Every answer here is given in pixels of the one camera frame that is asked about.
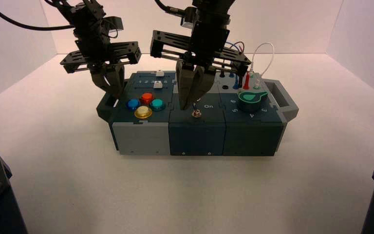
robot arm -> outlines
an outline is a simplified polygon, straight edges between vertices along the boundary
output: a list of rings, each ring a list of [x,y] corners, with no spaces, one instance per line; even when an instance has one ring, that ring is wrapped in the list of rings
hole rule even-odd
[[[75,26],[75,43],[79,48],[69,53],[61,65],[68,73],[90,70],[96,86],[119,98],[124,90],[124,65],[136,64],[141,57],[136,41],[110,43],[110,38],[117,38],[118,31],[124,29],[121,18],[104,18],[103,6],[96,0],[83,0],[76,6],[70,6],[66,0],[55,0],[52,4]],[[116,31],[114,37],[109,35],[111,30]]]
[[[150,54],[155,58],[177,61],[181,109],[185,110],[210,90],[216,70],[236,73],[241,78],[245,75],[250,60],[242,52],[224,47],[230,32],[227,30],[230,23],[227,12],[234,0],[193,0],[194,7],[187,7],[185,10],[164,6],[159,0],[155,1],[165,12],[181,17],[183,27],[192,29],[190,37],[153,31],[150,48]],[[185,52],[164,49],[164,46]]]

red button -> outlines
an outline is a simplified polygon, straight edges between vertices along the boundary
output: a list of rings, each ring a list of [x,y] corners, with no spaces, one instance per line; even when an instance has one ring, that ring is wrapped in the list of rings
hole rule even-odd
[[[144,93],[140,98],[140,102],[144,105],[149,105],[153,99],[152,93]]]

push button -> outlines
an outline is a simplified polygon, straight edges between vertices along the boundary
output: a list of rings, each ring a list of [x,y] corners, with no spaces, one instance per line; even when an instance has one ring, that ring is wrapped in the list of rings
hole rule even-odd
[[[164,110],[166,105],[164,104],[163,100],[161,99],[154,99],[151,104],[150,104],[150,107],[153,111],[161,111],[161,110]]]
[[[140,106],[140,101],[137,99],[130,99],[126,104],[130,111],[135,111]]]
[[[140,98],[140,101],[143,105],[149,105],[152,102],[152,100],[152,93],[144,93]]]
[[[152,110],[148,106],[140,106],[134,112],[135,117],[144,119],[152,115]]]

white cable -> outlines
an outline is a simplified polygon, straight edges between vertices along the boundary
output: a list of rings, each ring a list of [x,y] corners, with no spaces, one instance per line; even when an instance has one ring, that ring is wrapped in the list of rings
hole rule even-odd
[[[260,45],[255,49],[255,51],[254,51],[254,53],[253,53],[252,63],[251,63],[251,66],[250,66],[250,71],[251,71],[251,72],[253,71],[254,56],[255,56],[257,50],[258,50],[260,47],[262,47],[263,45],[271,45],[271,46],[272,46],[272,49],[273,49],[273,52],[272,52],[272,58],[271,58],[271,60],[270,60],[269,65],[268,65],[268,66],[266,67],[266,69],[265,69],[265,70],[260,74],[261,77],[262,77],[262,76],[266,73],[266,71],[269,69],[269,67],[270,67],[270,65],[272,64],[273,59],[274,59],[274,57],[275,57],[275,46],[274,46],[272,43],[270,43],[270,42],[265,42],[265,43],[260,44]]]

white wall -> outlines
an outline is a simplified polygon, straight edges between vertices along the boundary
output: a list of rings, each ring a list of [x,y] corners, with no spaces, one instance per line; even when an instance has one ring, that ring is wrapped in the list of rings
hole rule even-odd
[[[374,0],[344,1],[327,53],[374,88]]]
[[[51,26],[67,23],[55,8],[41,1]],[[123,19],[124,31],[117,41],[137,40],[143,53],[150,52],[154,29],[183,35],[191,32],[180,26],[180,18],[164,13],[154,0],[98,1],[108,16]],[[162,2],[184,9],[192,0]],[[282,53],[325,53],[341,4],[342,0],[236,0],[229,11],[228,40],[243,40],[248,53],[265,41],[274,43]],[[53,36],[58,53],[77,50],[72,30],[53,32]]]
[[[22,23],[48,26],[39,0],[0,0],[0,11]],[[18,28],[0,18],[0,93],[55,54],[50,32]]]

